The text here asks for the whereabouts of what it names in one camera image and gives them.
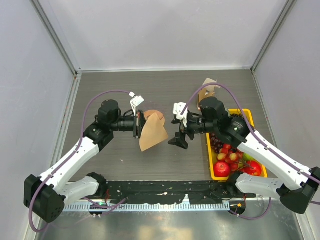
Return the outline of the brown paper coffee filter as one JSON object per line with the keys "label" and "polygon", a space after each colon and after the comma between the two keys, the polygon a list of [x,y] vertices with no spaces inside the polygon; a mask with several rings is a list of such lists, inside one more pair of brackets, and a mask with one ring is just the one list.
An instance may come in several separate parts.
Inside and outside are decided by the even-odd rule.
{"label": "brown paper coffee filter", "polygon": [[165,116],[158,110],[144,112],[146,124],[143,127],[139,147],[142,152],[162,143],[168,139],[165,129]]}

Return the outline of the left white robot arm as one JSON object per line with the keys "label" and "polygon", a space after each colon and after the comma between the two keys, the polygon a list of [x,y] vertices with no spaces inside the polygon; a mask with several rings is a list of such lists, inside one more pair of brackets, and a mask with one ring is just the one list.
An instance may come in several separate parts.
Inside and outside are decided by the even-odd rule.
{"label": "left white robot arm", "polygon": [[23,204],[31,214],[46,223],[55,221],[67,204],[93,196],[102,199],[107,193],[106,180],[90,173],[67,187],[66,184],[91,158],[99,154],[114,138],[115,132],[131,132],[139,139],[146,123],[144,112],[136,108],[144,102],[142,96],[130,100],[131,110],[122,113],[115,100],[105,100],[94,122],[81,134],[75,146],[40,176],[31,174],[24,181]]}

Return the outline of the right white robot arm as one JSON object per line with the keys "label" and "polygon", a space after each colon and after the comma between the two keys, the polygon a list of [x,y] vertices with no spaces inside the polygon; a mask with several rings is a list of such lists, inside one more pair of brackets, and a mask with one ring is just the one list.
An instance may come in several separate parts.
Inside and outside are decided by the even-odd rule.
{"label": "right white robot arm", "polygon": [[168,144],[188,149],[186,137],[193,140],[196,134],[215,134],[224,144],[250,155],[276,175],[268,180],[234,173],[226,185],[230,196],[262,195],[279,200],[294,213],[304,214],[320,186],[319,167],[310,168],[287,156],[263,138],[245,116],[231,116],[216,97],[203,99],[199,106],[201,115],[193,115],[186,103],[173,105],[172,123],[179,124],[179,130]]}

